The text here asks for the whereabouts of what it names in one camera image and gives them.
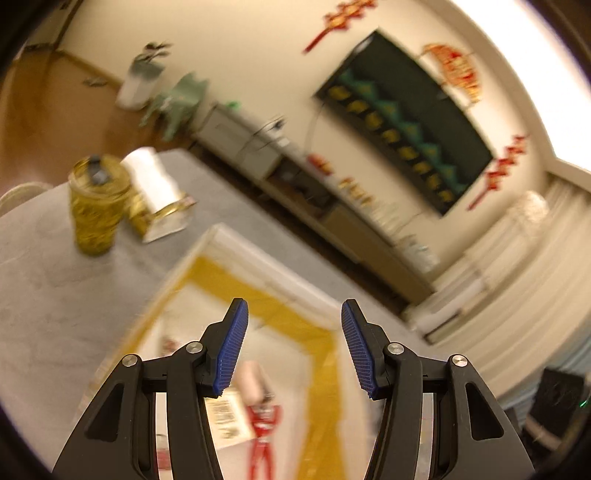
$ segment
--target white curtain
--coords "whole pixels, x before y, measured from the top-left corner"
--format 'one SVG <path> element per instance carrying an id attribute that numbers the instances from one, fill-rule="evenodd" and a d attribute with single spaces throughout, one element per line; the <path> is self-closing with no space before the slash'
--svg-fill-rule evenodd
<path id="1" fill-rule="evenodd" d="M 591 197 L 555 179 L 540 250 L 472 320 L 437 346 L 462 353 L 504 403 L 580 346 L 591 320 Z"/>
<path id="2" fill-rule="evenodd" d="M 525 192 L 461 259 L 435 282 L 435 294 L 405 312 L 411 327 L 422 334 L 437 329 L 459 310 L 462 316 L 493 293 L 521 264 L 532 256 L 545 231 L 546 200 L 536 192 Z M 457 320 L 432 333 L 437 343 L 452 331 Z"/>

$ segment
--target metal pivot screw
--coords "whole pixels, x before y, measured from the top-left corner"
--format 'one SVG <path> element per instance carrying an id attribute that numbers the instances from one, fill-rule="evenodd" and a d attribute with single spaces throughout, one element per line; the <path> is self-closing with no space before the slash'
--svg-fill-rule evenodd
<path id="1" fill-rule="evenodd" d="M 132 367 L 138 362 L 138 357 L 135 355 L 125 355 L 121 363 L 124 367 Z"/>
<path id="2" fill-rule="evenodd" d="M 189 353 L 199 353 L 203 350 L 203 345 L 200 342 L 191 342 L 187 345 L 187 352 Z"/>
<path id="3" fill-rule="evenodd" d="M 400 343 L 390 343 L 390 345 L 388 345 L 388 352 L 393 355 L 400 355 L 402 352 L 404 352 L 404 347 L 400 345 Z"/>
<path id="4" fill-rule="evenodd" d="M 468 364 L 468 359 L 463 355 L 454 355 L 452 362 L 458 367 L 465 367 Z"/>

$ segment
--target white chair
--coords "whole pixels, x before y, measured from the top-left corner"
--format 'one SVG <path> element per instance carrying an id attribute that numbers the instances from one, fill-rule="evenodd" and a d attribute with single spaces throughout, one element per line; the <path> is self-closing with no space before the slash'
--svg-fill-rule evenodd
<path id="1" fill-rule="evenodd" d="M 20 185 L 11 188 L 0 197 L 0 216 L 52 188 L 53 185 L 37 181 L 21 183 Z"/>

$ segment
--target potted plant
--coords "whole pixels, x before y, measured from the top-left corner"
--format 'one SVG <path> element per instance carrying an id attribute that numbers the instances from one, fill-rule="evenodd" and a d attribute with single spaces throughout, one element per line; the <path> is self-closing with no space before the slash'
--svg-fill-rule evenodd
<path id="1" fill-rule="evenodd" d="M 141 110 L 146 105 L 164 70 L 164 65 L 154 60 L 170 55 L 167 50 L 170 47 L 170 43 L 150 42 L 144 47 L 144 51 L 134 58 L 119 89 L 117 106 L 126 110 Z"/>

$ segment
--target baseboard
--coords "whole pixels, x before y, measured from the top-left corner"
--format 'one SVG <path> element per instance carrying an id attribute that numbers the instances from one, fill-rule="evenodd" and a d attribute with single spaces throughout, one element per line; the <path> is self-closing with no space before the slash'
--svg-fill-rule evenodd
<path id="1" fill-rule="evenodd" d="M 78 65 L 79 67 L 85 69 L 87 72 L 91 73 L 92 75 L 104 78 L 109 83 L 109 85 L 119 88 L 123 84 L 122 79 L 110 74 L 109 72 L 104 71 L 103 69 L 93 65 L 92 63 L 90 63 L 86 60 L 81 59 L 77 55 L 74 55 L 73 53 L 71 53 L 67 50 L 59 50 L 58 53 L 60 55 L 63 55 L 64 57 L 66 57 L 68 60 L 70 60 L 75 65 Z"/>

